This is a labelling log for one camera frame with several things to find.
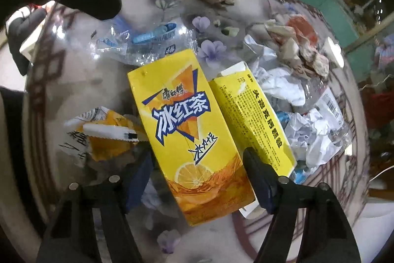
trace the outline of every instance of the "iced tea carton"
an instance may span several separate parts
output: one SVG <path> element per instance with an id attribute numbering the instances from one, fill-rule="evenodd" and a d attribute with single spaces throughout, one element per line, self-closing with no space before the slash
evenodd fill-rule
<path id="1" fill-rule="evenodd" d="M 240 155 L 198 61 L 185 50 L 128 74 L 145 131 L 191 225 L 254 200 Z"/>

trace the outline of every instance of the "clear plastic bottle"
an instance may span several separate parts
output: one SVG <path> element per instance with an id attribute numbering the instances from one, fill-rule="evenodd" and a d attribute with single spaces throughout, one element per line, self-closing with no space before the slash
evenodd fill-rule
<path id="1" fill-rule="evenodd" d="M 303 115 L 308 113 L 315 106 L 316 102 L 326 90 L 327 84 L 319 77 L 314 77 L 310 80 L 300 78 L 300 80 L 305 92 L 305 104 L 303 106 L 293 106 L 293 110 Z"/>

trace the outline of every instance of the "yellow juice box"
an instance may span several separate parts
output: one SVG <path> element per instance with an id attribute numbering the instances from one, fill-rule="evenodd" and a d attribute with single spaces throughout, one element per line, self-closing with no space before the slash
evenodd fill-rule
<path id="1" fill-rule="evenodd" d="M 245 62 L 209 82 L 241 151 L 251 146 L 278 175 L 290 176 L 297 162 L 275 111 Z"/>
<path id="2" fill-rule="evenodd" d="M 145 131 L 191 225 L 254 200 L 240 155 L 192 50 L 128 74 Z"/>

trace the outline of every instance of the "torn yellow wrapper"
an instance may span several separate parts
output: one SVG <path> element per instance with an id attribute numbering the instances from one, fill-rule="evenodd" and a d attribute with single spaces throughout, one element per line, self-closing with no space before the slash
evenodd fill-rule
<path id="1" fill-rule="evenodd" d="M 147 141 L 141 126 L 105 107 L 97 107 L 83 113 L 65 125 L 87 136 L 88 151 L 95 161 L 114 158 L 128 151 L 139 141 Z"/>

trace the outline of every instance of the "barcode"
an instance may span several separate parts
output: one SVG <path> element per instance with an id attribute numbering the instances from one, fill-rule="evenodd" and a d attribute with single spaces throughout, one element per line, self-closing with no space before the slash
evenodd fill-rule
<path id="1" fill-rule="evenodd" d="M 335 107 L 335 105 L 332 102 L 332 100 L 330 99 L 330 97 L 328 95 L 324 95 L 323 100 L 327 104 L 327 106 L 330 109 L 330 111 L 332 112 L 332 114 L 334 114 L 335 118 L 338 118 L 339 110 L 337 110 L 337 108 Z"/>
<path id="2" fill-rule="evenodd" d="M 125 140 L 133 140 L 133 139 L 136 139 L 137 136 L 138 135 L 136 133 L 125 133 L 124 134 Z"/>

